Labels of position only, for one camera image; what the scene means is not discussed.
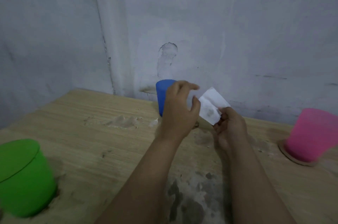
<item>cardboard coaster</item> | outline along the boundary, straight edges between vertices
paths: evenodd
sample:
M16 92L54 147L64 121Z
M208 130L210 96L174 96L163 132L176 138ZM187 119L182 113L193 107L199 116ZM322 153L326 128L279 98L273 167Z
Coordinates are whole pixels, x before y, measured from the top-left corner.
M303 161L300 161L300 160L297 160L296 158L294 158L292 155L290 155L286 150L285 150L285 147L284 147L284 144L285 144L285 141L286 140L281 140L281 141L278 141L277 142L277 145L279 147L279 150L287 157L289 158L291 161L299 164L299 165L304 165L304 166L315 166L318 161L313 161L313 162L303 162Z

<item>paper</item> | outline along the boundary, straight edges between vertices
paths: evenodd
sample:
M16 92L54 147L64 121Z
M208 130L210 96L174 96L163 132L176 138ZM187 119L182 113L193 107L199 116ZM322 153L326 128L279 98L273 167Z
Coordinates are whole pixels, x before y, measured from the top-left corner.
M213 87L207 90L200 98L200 117L214 125L221 118L219 107L230 107L230 104Z

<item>table surface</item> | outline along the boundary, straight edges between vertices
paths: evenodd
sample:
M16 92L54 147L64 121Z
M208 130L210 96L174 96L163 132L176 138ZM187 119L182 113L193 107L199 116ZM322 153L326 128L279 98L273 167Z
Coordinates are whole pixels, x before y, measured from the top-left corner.
M73 90L0 131L0 144L32 138L39 141L60 189L49 208L37 216L8 223L93 223L122 187L154 139L160 123L157 103ZM292 126L246 118L251 143L277 192L298 223L337 223L338 149L326 152L315 167L289 161L276 142ZM182 207L197 202L204 220L230 223L228 177L214 150L213 130L202 119L182 142L165 190L166 216L177 184ZM171 223L181 223L181 208Z

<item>person's right hand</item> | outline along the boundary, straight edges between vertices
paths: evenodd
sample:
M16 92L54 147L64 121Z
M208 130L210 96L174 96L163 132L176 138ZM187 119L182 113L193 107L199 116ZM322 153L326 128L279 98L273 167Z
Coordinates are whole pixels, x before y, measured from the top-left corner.
M214 125L218 144L232 159L241 145L248 142L248 132L244 118L231 107L220 108L221 119Z

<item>green cup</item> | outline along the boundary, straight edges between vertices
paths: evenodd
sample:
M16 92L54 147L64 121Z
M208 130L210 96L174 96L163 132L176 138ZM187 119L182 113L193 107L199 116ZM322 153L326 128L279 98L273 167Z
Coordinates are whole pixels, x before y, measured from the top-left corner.
M54 198L57 185L37 141L0 145L0 207L17 217L36 215Z

